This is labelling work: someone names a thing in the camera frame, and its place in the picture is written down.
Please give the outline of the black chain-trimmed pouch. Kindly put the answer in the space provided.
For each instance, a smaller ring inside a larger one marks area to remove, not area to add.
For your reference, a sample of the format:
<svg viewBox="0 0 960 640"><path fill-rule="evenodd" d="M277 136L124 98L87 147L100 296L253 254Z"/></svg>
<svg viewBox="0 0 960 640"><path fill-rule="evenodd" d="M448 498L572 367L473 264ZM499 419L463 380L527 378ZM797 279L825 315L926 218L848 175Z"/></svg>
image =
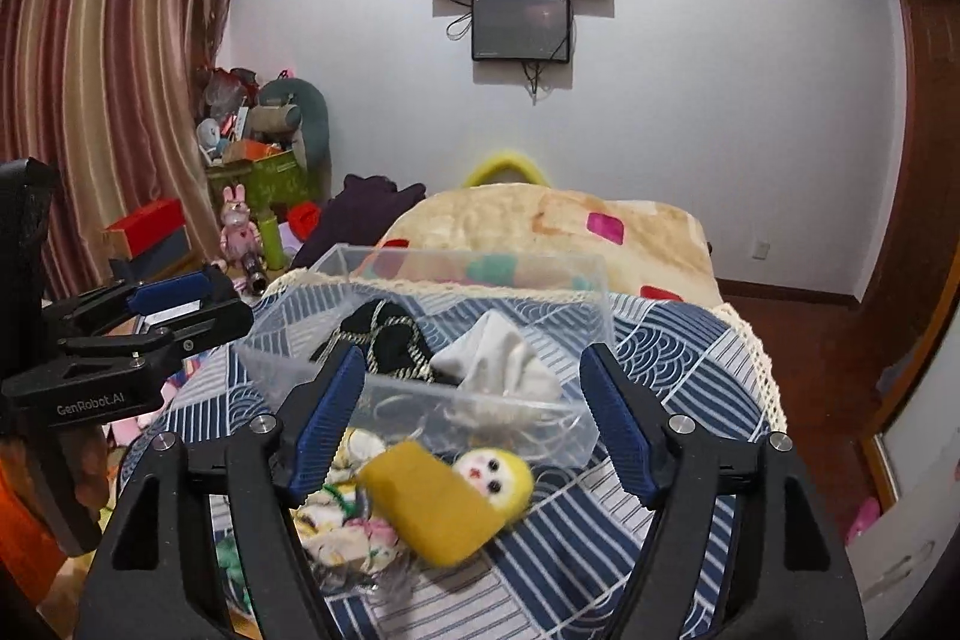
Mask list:
<svg viewBox="0 0 960 640"><path fill-rule="evenodd" d="M341 342L358 347L370 374L459 385L457 378L434 369L434 353L420 326L402 305L387 299L364 302L334 328L324 344L314 349L309 360L324 362Z"/></svg>

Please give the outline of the yellow green sponge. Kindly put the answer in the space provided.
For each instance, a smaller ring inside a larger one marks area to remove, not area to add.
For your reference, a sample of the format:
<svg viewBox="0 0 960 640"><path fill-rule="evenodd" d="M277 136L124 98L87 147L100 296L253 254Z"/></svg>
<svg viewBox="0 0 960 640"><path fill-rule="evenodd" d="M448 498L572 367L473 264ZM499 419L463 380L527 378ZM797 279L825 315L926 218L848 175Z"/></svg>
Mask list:
<svg viewBox="0 0 960 640"><path fill-rule="evenodd" d="M448 463L416 442L400 442L364 464L358 484L374 511L433 569L466 562L506 521Z"/></svg>

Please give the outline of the white cloth pouch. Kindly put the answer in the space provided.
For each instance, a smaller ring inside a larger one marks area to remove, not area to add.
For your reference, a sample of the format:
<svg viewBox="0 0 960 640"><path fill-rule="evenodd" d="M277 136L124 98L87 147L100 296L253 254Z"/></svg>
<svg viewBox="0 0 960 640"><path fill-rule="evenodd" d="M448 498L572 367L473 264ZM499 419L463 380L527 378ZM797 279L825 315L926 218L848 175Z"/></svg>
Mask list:
<svg viewBox="0 0 960 640"><path fill-rule="evenodd" d="M469 393L551 403L562 397L558 377L539 359L519 326L490 310L430 360L431 369Z"/></svg>

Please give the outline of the pink rabbit figurine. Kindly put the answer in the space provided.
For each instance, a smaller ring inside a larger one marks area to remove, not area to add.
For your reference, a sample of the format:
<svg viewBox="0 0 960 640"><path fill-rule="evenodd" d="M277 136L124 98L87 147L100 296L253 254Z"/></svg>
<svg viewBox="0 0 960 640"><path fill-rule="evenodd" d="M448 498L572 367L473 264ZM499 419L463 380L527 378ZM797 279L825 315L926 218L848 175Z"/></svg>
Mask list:
<svg viewBox="0 0 960 640"><path fill-rule="evenodd" d="M221 207L220 252L229 266L239 266L247 275L262 271L262 237L251 218L245 186L226 185Z"/></svg>

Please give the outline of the red and blue box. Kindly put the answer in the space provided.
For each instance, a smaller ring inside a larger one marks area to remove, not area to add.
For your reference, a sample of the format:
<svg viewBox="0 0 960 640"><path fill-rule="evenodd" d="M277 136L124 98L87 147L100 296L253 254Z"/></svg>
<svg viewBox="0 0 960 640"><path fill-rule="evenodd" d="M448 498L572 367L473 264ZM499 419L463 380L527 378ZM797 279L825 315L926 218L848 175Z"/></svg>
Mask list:
<svg viewBox="0 0 960 640"><path fill-rule="evenodd" d="M178 198L140 206L101 230L110 273L117 280L148 281L190 253L184 210Z"/></svg>

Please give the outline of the green storage box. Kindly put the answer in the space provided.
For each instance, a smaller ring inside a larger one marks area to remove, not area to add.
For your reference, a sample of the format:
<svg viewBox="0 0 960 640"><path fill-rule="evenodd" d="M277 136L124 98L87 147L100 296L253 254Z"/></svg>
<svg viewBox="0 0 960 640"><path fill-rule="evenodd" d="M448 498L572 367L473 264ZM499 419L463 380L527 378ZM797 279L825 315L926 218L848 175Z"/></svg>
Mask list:
<svg viewBox="0 0 960 640"><path fill-rule="evenodd" d="M274 208L283 211L320 198L320 180L302 169L291 151L257 161L213 164L205 169L205 175L215 213L220 213L223 206L223 190L236 185L244 187L245 202L252 213Z"/></svg>

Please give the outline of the yellow monkey plush toy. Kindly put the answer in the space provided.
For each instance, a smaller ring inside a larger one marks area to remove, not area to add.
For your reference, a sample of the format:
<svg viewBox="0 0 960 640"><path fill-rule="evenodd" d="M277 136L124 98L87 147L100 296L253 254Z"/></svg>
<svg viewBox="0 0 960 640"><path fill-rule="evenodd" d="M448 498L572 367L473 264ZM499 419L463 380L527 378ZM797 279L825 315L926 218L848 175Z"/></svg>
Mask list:
<svg viewBox="0 0 960 640"><path fill-rule="evenodd" d="M534 494L534 474L519 456L501 448L475 448L459 456L452 469L485 497L506 526L523 518Z"/></svg>

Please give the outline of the blue patterned table cloth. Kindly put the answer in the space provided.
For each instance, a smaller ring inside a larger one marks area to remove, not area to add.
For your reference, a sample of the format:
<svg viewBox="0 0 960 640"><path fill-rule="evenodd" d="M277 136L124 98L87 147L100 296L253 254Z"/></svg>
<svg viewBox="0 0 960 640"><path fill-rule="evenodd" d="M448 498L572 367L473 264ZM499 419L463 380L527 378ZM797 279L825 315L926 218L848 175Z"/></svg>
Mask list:
<svg viewBox="0 0 960 640"><path fill-rule="evenodd" d="M770 358L731 305L608 297L613 356L667 411L743 442L784 427ZM156 429L205 442L265 406L238 346L220 347L202 359ZM530 468L534 494L523 520L472 559L450 569L409 560L372 588L332 594L343 637L597 637L640 557L651 512L623 489L600 435L579 470Z"/></svg>

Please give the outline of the dark purple cloth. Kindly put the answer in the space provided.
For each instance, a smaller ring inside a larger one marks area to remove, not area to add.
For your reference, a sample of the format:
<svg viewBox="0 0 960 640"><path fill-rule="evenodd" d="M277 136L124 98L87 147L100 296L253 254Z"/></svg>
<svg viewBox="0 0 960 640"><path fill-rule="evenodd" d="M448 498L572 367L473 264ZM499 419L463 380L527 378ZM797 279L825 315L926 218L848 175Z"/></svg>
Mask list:
<svg viewBox="0 0 960 640"><path fill-rule="evenodd" d="M348 174L343 188L319 208L319 221L293 257L293 268L309 268L334 245L374 247L395 221L427 198L427 187L399 187L386 175Z"/></svg>

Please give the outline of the clear plastic storage box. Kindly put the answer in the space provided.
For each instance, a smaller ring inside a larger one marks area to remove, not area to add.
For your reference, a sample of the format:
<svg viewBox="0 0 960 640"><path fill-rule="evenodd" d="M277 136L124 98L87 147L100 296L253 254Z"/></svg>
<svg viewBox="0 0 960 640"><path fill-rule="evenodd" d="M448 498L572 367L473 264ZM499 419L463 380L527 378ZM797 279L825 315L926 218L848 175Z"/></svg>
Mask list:
<svg viewBox="0 0 960 640"><path fill-rule="evenodd" d="M387 443L416 440L448 458L493 447L537 466L579 470L589 463L599 432L579 386L579 356L613 339L599 257L337 245L280 283L239 343L242 367L268 408L280 408L313 378L337 326L379 301L402 308L432 353L467 335L483 315L503 315L558 386L512 396L370 369L352 425Z"/></svg>

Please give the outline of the beige patchwork plush blanket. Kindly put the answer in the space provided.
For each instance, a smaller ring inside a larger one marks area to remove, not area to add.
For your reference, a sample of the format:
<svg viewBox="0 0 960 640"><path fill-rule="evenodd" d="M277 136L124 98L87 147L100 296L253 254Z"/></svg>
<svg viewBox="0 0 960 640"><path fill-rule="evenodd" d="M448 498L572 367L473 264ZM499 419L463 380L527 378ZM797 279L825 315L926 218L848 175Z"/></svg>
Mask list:
<svg viewBox="0 0 960 640"><path fill-rule="evenodd" d="M722 304L703 226L659 202L602 200L534 184L493 184L431 195L392 223L382 247L597 255L610 289Z"/></svg>

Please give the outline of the grey green plush toy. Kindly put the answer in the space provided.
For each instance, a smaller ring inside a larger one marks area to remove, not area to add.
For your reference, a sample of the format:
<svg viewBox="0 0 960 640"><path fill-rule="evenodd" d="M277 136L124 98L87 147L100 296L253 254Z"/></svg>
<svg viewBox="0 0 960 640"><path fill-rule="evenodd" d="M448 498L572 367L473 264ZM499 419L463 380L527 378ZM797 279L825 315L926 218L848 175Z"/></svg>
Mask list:
<svg viewBox="0 0 960 640"><path fill-rule="evenodd" d="M290 146L302 170L317 172L329 154L327 103L313 83L278 78L260 88L245 133L257 142Z"/></svg>

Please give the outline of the wooden door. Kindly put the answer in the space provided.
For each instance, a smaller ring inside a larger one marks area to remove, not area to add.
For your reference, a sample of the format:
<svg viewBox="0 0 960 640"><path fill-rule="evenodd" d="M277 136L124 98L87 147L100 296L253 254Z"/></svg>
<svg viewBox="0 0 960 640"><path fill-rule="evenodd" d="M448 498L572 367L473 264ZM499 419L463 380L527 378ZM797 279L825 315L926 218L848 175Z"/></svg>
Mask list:
<svg viewBox="0 0 960 640"><path fill-rule="evenodd" d="M958 242L958 0L900 0L907 120L895 200L862 302L867 365L916 346L944 297Z"/></svg>

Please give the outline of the striped red curtain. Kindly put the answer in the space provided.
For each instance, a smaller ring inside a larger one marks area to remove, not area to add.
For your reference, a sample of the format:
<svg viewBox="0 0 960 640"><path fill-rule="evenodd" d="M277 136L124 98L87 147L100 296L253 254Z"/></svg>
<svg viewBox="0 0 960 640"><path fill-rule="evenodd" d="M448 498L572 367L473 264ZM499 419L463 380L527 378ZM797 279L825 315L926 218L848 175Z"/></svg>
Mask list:
<svg viewBox="0 0 960 640"><path fill-rule="evenodd" d="M2 0L2 156L59 170L43 250L68 298L109 275L103 230L179 200L197 252L218 221L195 127L229 0Z"/></svg>

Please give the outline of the small wall-mounted screen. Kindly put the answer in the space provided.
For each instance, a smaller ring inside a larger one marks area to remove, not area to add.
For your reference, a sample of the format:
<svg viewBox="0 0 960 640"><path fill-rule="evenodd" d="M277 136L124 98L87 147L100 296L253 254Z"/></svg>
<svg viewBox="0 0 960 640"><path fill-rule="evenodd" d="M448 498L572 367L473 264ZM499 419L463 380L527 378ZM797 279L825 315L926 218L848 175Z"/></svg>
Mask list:
<svg viewBox="0 0 960 640"><path fill-rule="evenodd" d="M472 60L567 64L569 0L472 0Z"/></svg>

